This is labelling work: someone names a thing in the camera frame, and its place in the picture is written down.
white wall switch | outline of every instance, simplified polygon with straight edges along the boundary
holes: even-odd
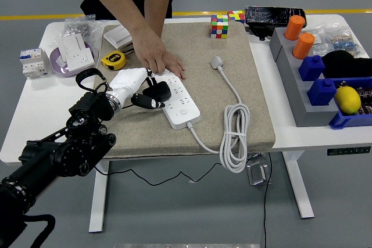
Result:
[[[85,43],[80,33],[57,39],[57,46],[64,62],[67,57],[85,49]]]
[[[132,42],[132,36],[124,26],[118,26],[104,33],[103,37],[110,42],[116,49],[126,46]]]

rubik's cube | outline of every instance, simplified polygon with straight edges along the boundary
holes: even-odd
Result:
[[[244,21],[245,21],[245,15],[244,15],[244,12],[242,10],[228,11],[227,15],[228,15],[228,20],[229,21],[234,20],[234,21],[240,21],[241,23],[244,23]]]
[[[210,37],[226,39],[228,30],[227,15],[212,15],[210,18]]]

orange cup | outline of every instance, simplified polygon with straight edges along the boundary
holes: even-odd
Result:
[[[315,37],[310,33],[302,33],[298,37],[297,44],[292,52],[293,56],[297,59],[305,59],[309,54],[313,44],[315,42]]]
[[[305,23],[305,19],[302,16],[291,16],[289,18],[289,22],[287,25],[287,29],[285,30],[284,37],[287,40],[297,40],[298,35],[301,32],[301,29]]]

hand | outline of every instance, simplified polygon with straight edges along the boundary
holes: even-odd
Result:
[[[163,41],[151,28],[143,29],[132,34],[133,47],[142,65],[154,73],[162,73],[165,68],[177,77],[185,79],[185,67],[170,52],[167,52]]]
[[[172,53],[165,52],[163,54],[163,63],[165,68],[183,80],[186,78],[185,66]]]

table leg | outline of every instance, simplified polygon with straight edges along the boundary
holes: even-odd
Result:
[[[309,197],[303,183],[300,169],[298,167],[297,159],[300,158],[304,150],[299,151],[286,151],[282,152],[285,165],[287,166],[289,178],[291,180],[293,192],[296,197],[298,210],[302,219],[314,218],[312,205],[310,204]]]
[[[107,174],[109,172],[109,160],[101,160],[96,167],[103,173]],[[91,221],[89,224],[90,233],[99,233],[103,230],[103,215],[105,213],[107,180],[108,176],[102,175],[96,171]]]

